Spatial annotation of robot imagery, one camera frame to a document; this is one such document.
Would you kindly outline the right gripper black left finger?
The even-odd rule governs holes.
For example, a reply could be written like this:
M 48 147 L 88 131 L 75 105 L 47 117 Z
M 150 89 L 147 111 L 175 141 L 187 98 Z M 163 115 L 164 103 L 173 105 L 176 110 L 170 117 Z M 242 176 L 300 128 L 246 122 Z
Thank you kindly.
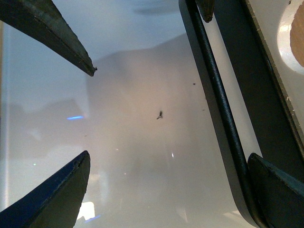
M 86 193 L 90 155 L 83 151 L 0 213 L 2 228 L 72 228 Z

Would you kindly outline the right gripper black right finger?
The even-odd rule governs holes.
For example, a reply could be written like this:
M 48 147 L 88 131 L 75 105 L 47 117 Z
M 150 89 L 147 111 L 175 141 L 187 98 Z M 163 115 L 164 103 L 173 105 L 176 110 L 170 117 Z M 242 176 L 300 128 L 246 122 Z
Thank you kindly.
M 304 226 L 304 184 L 252 153 L 248 167 L 263 215 L 271 228 Z

